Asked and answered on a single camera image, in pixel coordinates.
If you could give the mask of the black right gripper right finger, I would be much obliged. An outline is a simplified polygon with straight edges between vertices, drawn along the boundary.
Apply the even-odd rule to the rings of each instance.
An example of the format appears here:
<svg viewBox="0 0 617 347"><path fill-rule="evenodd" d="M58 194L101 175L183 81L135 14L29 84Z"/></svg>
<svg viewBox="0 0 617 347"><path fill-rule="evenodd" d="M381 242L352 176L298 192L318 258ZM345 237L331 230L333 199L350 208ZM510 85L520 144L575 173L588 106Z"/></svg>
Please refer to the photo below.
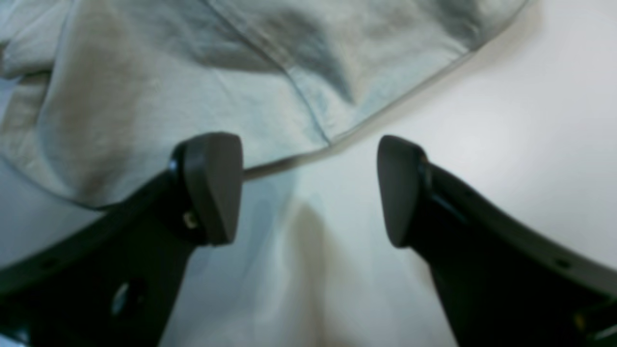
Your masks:
<svg viewBox="0 0 617 347"><path fill-rule="evenodd" d="M617 273L527 228L423 148L385 135L387 235L430 269L460 347L614 347Z"/></svg>

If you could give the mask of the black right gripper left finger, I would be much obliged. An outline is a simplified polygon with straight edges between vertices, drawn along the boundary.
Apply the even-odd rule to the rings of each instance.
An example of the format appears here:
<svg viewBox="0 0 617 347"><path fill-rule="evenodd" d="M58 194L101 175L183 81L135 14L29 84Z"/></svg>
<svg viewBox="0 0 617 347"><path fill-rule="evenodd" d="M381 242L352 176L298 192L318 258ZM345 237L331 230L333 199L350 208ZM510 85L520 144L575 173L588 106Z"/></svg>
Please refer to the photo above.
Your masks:
<svg viewBox="0 0 617 347"><path fill-rule="evenodd" d="M179 143L168 168L66 239L1 270L1 336L27 347L156 347L188 261L231 244L238 135Z"/></svg>

